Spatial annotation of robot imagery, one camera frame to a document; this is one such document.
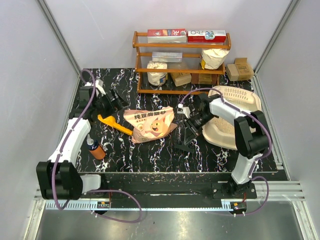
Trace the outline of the yellow plastic litter scoop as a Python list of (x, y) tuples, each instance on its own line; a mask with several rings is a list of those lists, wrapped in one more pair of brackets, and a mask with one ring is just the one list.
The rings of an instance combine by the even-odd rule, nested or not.
[(133, 135), (133, 131), (132, 131), (132, 130), (130, 130), (130, 129), (128, 129), (128, 128), (126, 128), (126, 127), (118, 124), (118, 123), (116, 122), (115, 117), (113, 117), (112, 115), (110, 115), (110, 116), (108, 116), (108, 117), (106, 117), (106, 118), (103, 118), (103, 117), (99, 114), (99, 115), (97, 116), (97, 119), (98, 119), (101, 123), (103, 123), (103, 124), (105, 124), (105, 125), (107, 125), (107, 126), (109, 126), (109, 127), (112, 127), (112, 128), (114, 128), (114, 129), (116, 129), (116, 130), (118, 130), (118, 131), (120, 131), (120, 132), (122, 132), (122, 133), (124, 133), (124, 134), (126, 134), (126, 135), (128, 135), (128, 136), (132, 136), (132, 135)]

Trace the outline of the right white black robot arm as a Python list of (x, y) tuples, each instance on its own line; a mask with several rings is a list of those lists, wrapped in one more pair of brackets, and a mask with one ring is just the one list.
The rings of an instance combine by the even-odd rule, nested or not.
[(216, 189), (213, 194), (215, 198), (241, 198), (254, 189), (252, 174), (255, 167), (272, 150), (265, 115), (260, 110), (243, 110), (225, 100), (221, 93), (211, 96), (201, 93), (199, 98), (199, 110), (184, 118), (183, 140), (175, 148), (192, 152), (189, 143), (204, 134), (204, 126), (213, 118), (222, 118), (233, 125), (238, 158), (228, 182), (215, 183), (212, 188)]

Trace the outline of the black bag clip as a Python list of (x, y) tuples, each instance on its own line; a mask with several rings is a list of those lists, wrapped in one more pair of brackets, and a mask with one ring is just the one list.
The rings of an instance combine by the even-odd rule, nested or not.
[(193, 150), (192, 148), (188, 147), (188, 145), (185, 144), (184, 141), (182, 142), (182, 144), (176, 143), (176, 144), (174, 145), (174, 147), (175, 147), (176, 149), (181, 150), (181, 151), (184, 151), (184, 152), (188, 152), (188, 153), (193, 153), (193, 152), (194, 152), (194, 150)]

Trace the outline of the pink cat litter bag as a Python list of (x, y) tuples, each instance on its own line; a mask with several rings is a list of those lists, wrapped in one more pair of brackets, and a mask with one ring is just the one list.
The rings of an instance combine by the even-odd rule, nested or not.
[(171, 106), (154, 111), (128, 109), (123, 117), (133, 126), (131, 141), (134, 144), (164, 138), (177, 127), (173, 123), (175, 114)]

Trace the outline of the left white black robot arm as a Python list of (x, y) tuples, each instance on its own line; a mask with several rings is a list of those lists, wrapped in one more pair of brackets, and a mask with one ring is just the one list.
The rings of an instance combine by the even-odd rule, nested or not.
[(90, 191), (98, 198), (107, 195), (108, 185), (102, 182), (99, 174), (80, 175), (75, 164), (98, 116), (107, 118), (128, 105), (115, 89), (105, 91), (101, 86), (80, 88), (78, 106), (69, 114), (60, 143), (47, 161), (36, 166), (40, 192), (45, 200), (78, 200)]

